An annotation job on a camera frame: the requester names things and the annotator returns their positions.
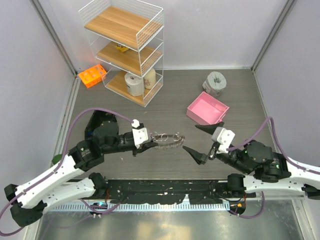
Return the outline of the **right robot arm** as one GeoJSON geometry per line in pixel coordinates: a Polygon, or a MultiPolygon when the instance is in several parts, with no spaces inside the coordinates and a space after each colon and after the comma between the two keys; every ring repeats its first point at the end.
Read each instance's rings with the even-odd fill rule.
{"type": "Polygon", "coordinates": [[[242,198],[258,192],[291,192],[306,195],[311,200],[320,198],[320,168],[293,160],[283,152],[250,138],[240,146],[233,146],[235,133],[224,128],[224,122],[197,125],[211,135],[213,142],[208,153],[190,147],[183,149],[198,165],[209,160],[220,160],[236,169],[221,186],[210,184],[216,197],[242,198]]]}

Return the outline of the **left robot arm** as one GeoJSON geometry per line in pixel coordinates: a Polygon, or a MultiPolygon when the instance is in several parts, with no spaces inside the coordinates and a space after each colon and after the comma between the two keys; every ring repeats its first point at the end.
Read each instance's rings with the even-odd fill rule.
{"type": "Polygon", "coordinates": [[[107,154],[132,152],[135,156],[158,146],[138,120],[133,120],[131,126],[131,131],[120,134],[116,120],[91,122],[85,129],[84,140],[62,154],[51,168],[22,185],[7,185],[4,192],[15,223],[21,228],[31,225],[49,209],[73,199],[103,198],[107,185],[99,173],[90,174],[78,184],[62,184],[102,164],[107,154]]]}

